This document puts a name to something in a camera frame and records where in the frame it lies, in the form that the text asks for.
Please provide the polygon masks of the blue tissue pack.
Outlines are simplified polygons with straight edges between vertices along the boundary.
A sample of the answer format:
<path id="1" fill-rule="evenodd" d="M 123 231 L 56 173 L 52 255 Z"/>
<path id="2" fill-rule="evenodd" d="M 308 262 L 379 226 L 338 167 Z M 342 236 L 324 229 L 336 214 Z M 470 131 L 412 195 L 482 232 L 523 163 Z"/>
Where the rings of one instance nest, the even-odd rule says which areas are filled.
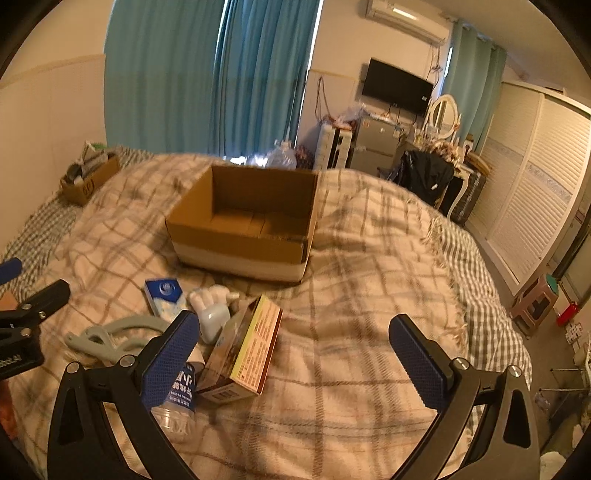
<path id="1" fill-rule="evenodd" d="M 144 294 L 152 314 L 167 322 L 186 309 L 186 296 L 174 278 L 146 280 Z"/>

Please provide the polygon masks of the clear jar blue label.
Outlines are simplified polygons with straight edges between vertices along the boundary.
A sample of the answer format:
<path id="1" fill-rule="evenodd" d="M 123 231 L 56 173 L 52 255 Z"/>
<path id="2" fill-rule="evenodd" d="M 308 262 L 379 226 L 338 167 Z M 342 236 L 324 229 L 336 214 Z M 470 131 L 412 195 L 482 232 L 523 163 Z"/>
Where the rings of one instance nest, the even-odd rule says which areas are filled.
<path id="1" fill-rule="evenodd" d="M 196 345 L 174 380 L 165 401 L 151 408 L 161 430 L 173 443 L 187 441 L 194 429 L 194 392 L 205 361 Z"/>

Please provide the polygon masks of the white hand-shaped figurine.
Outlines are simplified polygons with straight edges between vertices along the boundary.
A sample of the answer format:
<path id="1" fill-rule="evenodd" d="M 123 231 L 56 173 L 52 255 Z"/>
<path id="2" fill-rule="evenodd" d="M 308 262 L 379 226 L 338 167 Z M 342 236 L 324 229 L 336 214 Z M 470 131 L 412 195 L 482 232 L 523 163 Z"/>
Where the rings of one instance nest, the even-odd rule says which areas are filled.
<path id="1" fill-rule="evenodd" d="M 188 302 L 197 314 L 200 324 L 200 338 L 204 344 L 215 343 L 226 322 L 231 318 L 229 305 L 239 298 L 237 292 L 228 287 L 214 284 L 198 288 L 188 294 Z"/>

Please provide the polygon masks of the yellow brown product box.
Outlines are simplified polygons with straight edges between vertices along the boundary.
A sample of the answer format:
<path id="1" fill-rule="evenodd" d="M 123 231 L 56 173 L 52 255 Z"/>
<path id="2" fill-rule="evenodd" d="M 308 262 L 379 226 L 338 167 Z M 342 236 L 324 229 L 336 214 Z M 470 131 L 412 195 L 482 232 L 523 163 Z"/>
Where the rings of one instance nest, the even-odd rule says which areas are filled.
<path id="1" fill-rule="evenodd" d="M 263 392 L 283 311 L 266 295 L 226 323 L 197 381 L 197 396 L 222 405 Z"/>

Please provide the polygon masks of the grey plastic clothes hanger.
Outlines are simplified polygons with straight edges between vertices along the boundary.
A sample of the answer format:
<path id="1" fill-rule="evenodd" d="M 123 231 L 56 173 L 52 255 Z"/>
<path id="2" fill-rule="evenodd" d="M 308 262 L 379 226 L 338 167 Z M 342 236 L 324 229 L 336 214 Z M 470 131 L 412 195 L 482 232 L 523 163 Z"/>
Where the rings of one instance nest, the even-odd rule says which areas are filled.
<path id="1" fill-rule="evenodd" d="M 163 333 L 169 323 L 151 315 L 132 315 L 107 324 L 91 326 L 64 336 L 73 351 L 103 363 L 115 364 L 126 355 L 137 355 L 152 337 Z"/>

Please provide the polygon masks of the grey checkered bed sheet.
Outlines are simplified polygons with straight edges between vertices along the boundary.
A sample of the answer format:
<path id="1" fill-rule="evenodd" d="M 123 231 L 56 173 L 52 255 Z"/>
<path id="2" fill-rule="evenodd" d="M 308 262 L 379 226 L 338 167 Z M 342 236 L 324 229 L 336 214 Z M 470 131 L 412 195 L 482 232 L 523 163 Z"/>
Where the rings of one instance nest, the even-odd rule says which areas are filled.
<path id="1" fill-rule="evenodd" d="M 217 281 L 180 264 L 164 226 L 214 160 L 129 148 L 121 155 L 123 170 L 86 206 L 53 195 L 6 248 L 24 267 L 10 285 L 18 298 L 60 278 L 72 288 L 70 303 L 43 327 L 45 363 L 10 383 L 21 421 L 48 420 L 68 328 L 140 310 L 147 277 L 173 275 L 185 288 Z M 480 369 L 532 369 L 472 237 L 402 188 L 367 175 L 322 175 L 317 230 L 300 284 L 235 278 L 225 284 L 269 295 L 283 307 L 262 409 L 345 416 L 375 413 L 386 400 L 412 409 L 416 395 L 388 351 L 387 325 L 398 313 Z"/>

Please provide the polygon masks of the beige plaid blanket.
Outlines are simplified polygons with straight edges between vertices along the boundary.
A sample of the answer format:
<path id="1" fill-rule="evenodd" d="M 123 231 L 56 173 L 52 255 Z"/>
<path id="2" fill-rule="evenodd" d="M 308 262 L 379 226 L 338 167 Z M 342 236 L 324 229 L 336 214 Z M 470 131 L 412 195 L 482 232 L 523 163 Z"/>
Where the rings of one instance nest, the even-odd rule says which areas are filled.
<path id="1" fill-rule="evenodd" d="M 43 324 L 44 364 L 10 383 L 19 439 L 38 472 L 69 359 L 65 333 L 145 312 L 148 278 L 175 277 L 184 289 L 215 282 L 179 263 L 164 225 L 209 165 L 157 156 L 120 172 L 57 247 L 43 280 L 66 280 L 69 304 Z M 388 479 L 434 418 L 391 348 L 391 319 L 405 313 L 450 356 L 466 352 L 459 301 L 430 235 L 434 212 L 366 175 L 332 172 L 321 183 L 301 283 L 226 280 L 272 299 L 283 319 L 262 395 L 198 407 L 179 450 L 202 479 Z"/>

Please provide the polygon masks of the small plastic stool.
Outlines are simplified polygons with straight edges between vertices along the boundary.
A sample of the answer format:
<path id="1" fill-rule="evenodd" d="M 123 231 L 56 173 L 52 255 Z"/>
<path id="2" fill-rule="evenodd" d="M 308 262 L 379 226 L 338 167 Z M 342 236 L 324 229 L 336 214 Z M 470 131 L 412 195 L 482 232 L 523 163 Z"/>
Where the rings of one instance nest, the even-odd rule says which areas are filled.
<path id="1" fill-rule="evenodd" d="M 558 295 L 556 279 L 547 273 L 540 274 L 515 298 L 509 316 L 526 337 L 531 337 L 552 310 Z"/>

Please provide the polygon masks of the small cardboard box with items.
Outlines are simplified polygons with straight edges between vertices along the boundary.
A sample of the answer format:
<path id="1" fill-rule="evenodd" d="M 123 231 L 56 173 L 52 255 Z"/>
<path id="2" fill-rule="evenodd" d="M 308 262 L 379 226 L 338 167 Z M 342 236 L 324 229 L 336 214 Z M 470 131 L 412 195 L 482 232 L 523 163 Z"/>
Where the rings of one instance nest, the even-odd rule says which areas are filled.
<path id="1" fill-rule="evenodd" d="M 78 159 L 68 166 L 60 179 L 61 192 L 68 202 L 84 206 L 120 168 L 119 157 L 113 149 L 102 143 L 86 142 Z"/>

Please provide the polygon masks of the red bottle on floor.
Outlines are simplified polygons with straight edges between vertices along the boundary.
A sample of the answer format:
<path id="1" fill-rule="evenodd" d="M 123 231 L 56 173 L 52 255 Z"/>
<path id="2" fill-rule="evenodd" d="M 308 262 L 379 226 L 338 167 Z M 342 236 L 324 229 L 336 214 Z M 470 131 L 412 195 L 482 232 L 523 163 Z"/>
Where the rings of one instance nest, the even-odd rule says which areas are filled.
<path id="1" fill-rule="evenodd" d="M 576 302 L 572 302 L 568 307 L 557 317 L 556 323 L 559 327 L 565 327 L 579 312 L 579 306 Z"/>

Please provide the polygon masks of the large open cardboard box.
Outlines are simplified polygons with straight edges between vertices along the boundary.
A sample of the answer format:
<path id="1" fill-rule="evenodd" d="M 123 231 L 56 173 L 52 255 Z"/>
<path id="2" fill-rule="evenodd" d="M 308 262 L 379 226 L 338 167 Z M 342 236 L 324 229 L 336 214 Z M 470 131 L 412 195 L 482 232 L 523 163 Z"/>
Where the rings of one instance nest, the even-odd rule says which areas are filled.
<path id="1" fill-rule="evenodd" d="M 211 165 L 165 218 L 177 257 L 259 281 L 304 277 L 320 178 L 308 170 Z"/>

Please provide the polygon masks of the black jacket on chair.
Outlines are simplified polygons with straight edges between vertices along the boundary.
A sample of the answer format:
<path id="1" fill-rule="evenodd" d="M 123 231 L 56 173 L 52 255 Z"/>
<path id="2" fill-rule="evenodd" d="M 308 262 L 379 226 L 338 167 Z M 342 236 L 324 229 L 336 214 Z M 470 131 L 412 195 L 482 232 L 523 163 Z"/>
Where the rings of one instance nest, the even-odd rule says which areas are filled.
<path id="1" fill-rule="evenodd" d="M 434 206 L 454 178 L 454 165 L 436 153 L 406 151 L 394 183 Z"/>

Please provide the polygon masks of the white louvered wardrobe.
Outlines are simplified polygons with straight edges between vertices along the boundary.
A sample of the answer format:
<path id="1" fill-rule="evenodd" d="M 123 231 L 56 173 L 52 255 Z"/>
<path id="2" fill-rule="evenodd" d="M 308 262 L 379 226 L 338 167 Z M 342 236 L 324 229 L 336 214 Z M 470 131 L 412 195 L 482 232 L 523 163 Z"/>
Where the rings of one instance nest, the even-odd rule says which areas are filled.
<path id="1" fill-rule="evenodd" d="M 466 228 L 518 293 L 557 249 L 582 198 L 590 109 L 550 89 L 505 82 L 481 157 L 491 172 Z"/>

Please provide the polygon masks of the grey mini fridge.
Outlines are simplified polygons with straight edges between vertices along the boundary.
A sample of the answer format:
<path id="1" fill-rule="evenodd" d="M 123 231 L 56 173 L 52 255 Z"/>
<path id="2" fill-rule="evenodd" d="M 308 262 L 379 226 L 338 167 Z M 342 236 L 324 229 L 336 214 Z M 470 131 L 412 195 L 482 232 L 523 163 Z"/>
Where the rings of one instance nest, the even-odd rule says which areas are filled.
<path id="1" fill-rule="evenodd" d="M 379 170 L 391 170 L 398 150 L 401 131 L 391 123 L 363 116 L 358 122 L 349 168 L 378 176 Z"/>

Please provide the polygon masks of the white drawer cabinet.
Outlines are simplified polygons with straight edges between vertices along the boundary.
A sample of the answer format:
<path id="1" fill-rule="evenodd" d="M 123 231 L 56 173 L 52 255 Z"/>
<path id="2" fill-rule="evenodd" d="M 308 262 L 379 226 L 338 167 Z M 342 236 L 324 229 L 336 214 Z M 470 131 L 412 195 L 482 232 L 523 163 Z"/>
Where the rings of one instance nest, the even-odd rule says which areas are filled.
<path id="1" fill-rule="evenodd" d="M 328 122 L 322 123 L 315 150 L 315 171 L 345 169 L 352 140 L 351 129 L 339 128 Z"/>

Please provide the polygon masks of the oval vanity mirror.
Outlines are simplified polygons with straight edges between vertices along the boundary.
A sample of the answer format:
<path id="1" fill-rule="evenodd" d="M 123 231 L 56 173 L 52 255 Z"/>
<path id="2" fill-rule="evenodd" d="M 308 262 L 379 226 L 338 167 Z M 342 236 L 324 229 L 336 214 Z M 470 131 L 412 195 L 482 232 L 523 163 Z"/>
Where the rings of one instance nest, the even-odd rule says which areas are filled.
<path id="1" fill-rule="evenodd" d="M 443 94 L 431 103 L 426 117 L 426 131 L 436 139 L 452 138 L 460 123 L 459 108 L 451 94 Z"/>

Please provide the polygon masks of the teal curtain left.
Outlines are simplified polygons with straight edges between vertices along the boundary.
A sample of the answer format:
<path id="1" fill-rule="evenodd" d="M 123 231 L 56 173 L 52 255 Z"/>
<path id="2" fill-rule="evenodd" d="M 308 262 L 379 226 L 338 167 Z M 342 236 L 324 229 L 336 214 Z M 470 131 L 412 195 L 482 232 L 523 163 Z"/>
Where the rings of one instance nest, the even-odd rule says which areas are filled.
<path id="1" fill-rule="evenodd" d="M 153 153 L 266 154 L 294 141 L 318 1 L 117 1 L 106 137 Z"/>

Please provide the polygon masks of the teal curtain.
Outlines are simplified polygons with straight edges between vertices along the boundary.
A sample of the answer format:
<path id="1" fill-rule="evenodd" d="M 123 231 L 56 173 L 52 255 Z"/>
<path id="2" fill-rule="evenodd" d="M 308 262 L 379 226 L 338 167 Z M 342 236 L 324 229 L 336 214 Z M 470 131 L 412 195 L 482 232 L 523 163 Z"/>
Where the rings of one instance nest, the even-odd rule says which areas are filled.
<path id="1" fill-rule="evenodd" d="M 318 1 L 117 1 L 106 137 L 153 153 L 266 154 L 294 141 Z"/>
<path id="2" fill-rule="evenodd" d="M 443 93 L 454 97 L 461 115 L 459 137 L 469 134 L 481 151 L 505 70 L 507 52 L 464 20 L 455 22 Z"/>

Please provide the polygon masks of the teal curtain right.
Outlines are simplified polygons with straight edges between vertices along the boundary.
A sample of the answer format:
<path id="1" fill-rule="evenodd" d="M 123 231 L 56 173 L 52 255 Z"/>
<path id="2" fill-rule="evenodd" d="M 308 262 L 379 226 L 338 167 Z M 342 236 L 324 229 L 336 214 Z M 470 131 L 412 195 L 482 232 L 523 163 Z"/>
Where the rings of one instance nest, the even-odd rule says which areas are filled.
<path id="1" fill-rule="evenodd" d="M 461 115 L 459 137 L 469 134 L 481 151 L 505 70 L 507 52 L 464 20 L 455 22 L 443 93 L 454 97 Z"/>

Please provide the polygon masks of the white air conditioner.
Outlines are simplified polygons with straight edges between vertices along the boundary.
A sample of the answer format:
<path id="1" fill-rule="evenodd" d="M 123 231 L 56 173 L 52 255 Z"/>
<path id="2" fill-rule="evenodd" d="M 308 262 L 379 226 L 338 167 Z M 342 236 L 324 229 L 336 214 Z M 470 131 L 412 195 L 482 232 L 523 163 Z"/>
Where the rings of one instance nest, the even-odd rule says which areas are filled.
<path id="1" fill-rule="evenodd" d="M 433 46 L 443 45 L 449 36 L 447 26 L 395 1 L 370 0 L 366 17 L 388 24 Z"/>

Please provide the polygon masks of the black wall television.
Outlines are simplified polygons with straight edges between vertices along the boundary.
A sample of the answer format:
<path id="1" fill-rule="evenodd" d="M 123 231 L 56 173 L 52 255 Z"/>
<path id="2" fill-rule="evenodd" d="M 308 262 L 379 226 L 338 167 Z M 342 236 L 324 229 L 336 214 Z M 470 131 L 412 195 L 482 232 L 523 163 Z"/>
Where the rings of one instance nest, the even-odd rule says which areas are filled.
<path id="1" fill-rule="evenodd" d="M 372 58 L 363 81 L 362 95 L 423 117 L 433 89 L 431 82 Z"/>

